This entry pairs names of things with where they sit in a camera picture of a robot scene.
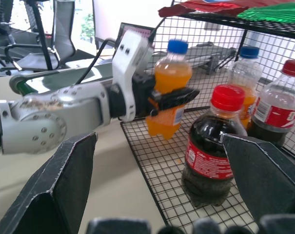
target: red bottle cap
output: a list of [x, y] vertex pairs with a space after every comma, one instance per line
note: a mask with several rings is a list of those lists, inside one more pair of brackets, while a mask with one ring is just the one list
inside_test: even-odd
[[282, 73], [295, 77], [295, 60], [287, 60], [282, 69]]
[[222, 84], [214, 89], [211, 104], [223, 111], [238, 111], [242, 108], [245, 92], [235, 85]]

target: orange soda bottle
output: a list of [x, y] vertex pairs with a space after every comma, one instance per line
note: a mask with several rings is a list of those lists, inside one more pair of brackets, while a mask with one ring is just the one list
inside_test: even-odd
[[239, 86], [245, 91], [245, 100], [239, 118], [244, 126], [250, 121], [250, 117], [257, 98], [256, 85], [262, 76], [262, 69], [256, 62], [259, 48], [253, 46], [242, 46], [239, 61], [233, 63], [229, 68], [229, 84]]
[[[161, 94], [184, 88], [192, 76], [191, 66], [184, 60], [188, 44], [181, 40], [170, 40], [167, 56], [155, 65], [155, 90]], [[160, 111], [157, 116], [146, 117], [148, 133], [151, 136], [163, 135], [164, 139], [172, 138], [179, 129], [185, 105]]]

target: robotic arm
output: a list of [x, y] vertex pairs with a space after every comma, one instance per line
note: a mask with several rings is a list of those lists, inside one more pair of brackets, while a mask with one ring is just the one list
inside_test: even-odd
[[17, 101], [0, 100], [0, 152], [43, 153], [65, 139], [108, 125], [111, 118], [132, 121], [194, 99], [199, 91], [188, 88], [163, 96], [153, 91], [155, 79], [140, 71], [152, 53], [146, 38], [129, 31], [114, 56], [111, 85], [90, 82]]

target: barcode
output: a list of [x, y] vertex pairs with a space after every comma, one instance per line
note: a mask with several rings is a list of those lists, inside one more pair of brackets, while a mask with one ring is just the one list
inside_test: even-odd
[[262, 122], [266, 121], [266, 118], [268, 117], [269, 111], [271, 109], [271, 106], [260, 101], [258, 106], [256, 107], [255, 117], [259, 119]]
[[182, 117], [183, 117], [183, 112], [184, 112], [184, 107], [178, 108], [176, 110], [176, 116], [175, 116], [175, 120], [173, 122], [173, 125], [177, 125], [181, 122]]

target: blue bottle cap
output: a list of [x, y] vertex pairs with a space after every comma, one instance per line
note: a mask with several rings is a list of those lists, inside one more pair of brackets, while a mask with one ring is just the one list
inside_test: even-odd
[[240, 56], [246, 59], [256, 59], [259, 54], [259, 48], [254, 46], [242, 46]]
[[182, 40], [169, 40], [168, 52], [174, 54], [185, 55], [187, 52], [188, 44]]

